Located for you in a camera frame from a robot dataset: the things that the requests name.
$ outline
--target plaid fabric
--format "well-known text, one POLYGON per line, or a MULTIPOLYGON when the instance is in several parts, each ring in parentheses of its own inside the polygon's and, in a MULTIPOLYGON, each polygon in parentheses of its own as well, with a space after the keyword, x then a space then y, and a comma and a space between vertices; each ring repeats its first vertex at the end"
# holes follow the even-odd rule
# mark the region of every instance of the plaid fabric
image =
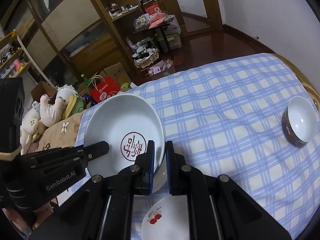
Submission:
MULTIPOLYGON (((188 164, 207 175, 228 174, 293 239, 308 224, 320 202, 320 135, 303 148, 285 139, 281 118, 290 98, 311 99, 282 61, 263 53, 215 62, 128 93, 153 105, 165 139, 173 141, 175 152, 188 164)), ((84 113, 76 145, 83 143, 98 107, 84 113)), ((72 192, 89 177, 73 185, 72 192)), ((132 239, 142 239, 145 214, 168 194, 165 185, 151 196, 135 197, 132 239)))

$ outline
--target small bowl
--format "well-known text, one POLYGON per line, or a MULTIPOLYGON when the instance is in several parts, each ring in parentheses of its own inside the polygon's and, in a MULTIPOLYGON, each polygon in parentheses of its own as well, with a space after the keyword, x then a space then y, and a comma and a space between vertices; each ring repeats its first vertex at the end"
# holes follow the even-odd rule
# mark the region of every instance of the small bowl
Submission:
POLYGON ((316 112, 310 102, 301 96, 291 98, 285 112, 285 128, 294 142, 307 143, 317 133, 316 112))
MULTIPOLYGON (((164 158, 164 131, 153 106, 134 94, 120 94, 105 100, 93 114, 84 136, 84 146, 100 141, 109 143, 108 154, 88 163, 91 176, 116 175, 146 151, 148 140, 155 142, 154 171, 161 170, 164 158)), ((155 173, 154 185, 165 183, 163 172, 155 173)))

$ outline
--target white plush toy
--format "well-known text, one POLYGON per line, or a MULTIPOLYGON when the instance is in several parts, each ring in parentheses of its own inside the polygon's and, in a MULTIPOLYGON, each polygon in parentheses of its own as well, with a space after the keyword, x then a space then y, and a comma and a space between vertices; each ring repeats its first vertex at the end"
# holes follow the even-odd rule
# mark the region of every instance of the white plush toy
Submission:
POLYGON ((40 106, 38 102, 33 102, 32 108, 22 119, 20 127, 21 155, 26 154, 30 144, 33 142, 33 134, 37 131, 40 120, 40 106))
POLYGON ((40 117, 42 123, 46 127, 51 127, 60 122, 62 115, 62 107, 64 104, 62 97, 57 97, 54 105, 50 105, 49 96, 43 95, 40 98, 40 117))

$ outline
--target plate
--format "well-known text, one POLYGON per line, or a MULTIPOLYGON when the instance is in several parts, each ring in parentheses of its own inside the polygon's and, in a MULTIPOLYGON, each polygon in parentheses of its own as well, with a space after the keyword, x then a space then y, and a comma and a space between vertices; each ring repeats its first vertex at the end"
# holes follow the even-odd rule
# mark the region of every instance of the plate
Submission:
POLYGON ((142 221, 143 240, 189 240, 187 196, 168 196, 154 204, 142 221))
MULTIPOLYGON (((144 98, 120 94, 104 101, 91 117, 84 136, 84 146, 100 141, 109 143, 110 150, 88 163, 91 176, 116 175, 132 164, 147 148, 148 140, 155 142, 154 171, 164 158, 164 132, 158 114, 144 98)), ((154 177, 154 185, 163 175, 154 177)))

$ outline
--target blue and white checkered tablecloth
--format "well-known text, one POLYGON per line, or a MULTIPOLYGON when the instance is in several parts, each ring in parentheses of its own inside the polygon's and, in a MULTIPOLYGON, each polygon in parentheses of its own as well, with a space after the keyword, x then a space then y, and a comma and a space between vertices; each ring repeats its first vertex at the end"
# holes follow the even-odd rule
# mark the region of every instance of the blue and white checkered tablecloth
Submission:
MULTIPOLYGON (((320 135, 303 148, 285 139, 281 118, 290 98, 301 95, 312 101, 281 60, 265 53, 224 60, 145 83, 129 93, 153 105, 166 140, 173 141, 175 152, 188 164, 207 175, 228 174, 293 239, 308 224, 320 202, 320 135)), ((85 111, 76 145, 83 143, 98 107, 85 111)), ((165 185, 151 196, 135 197, 132 239, 141 239, 145 214, 168 194, 165 185)))

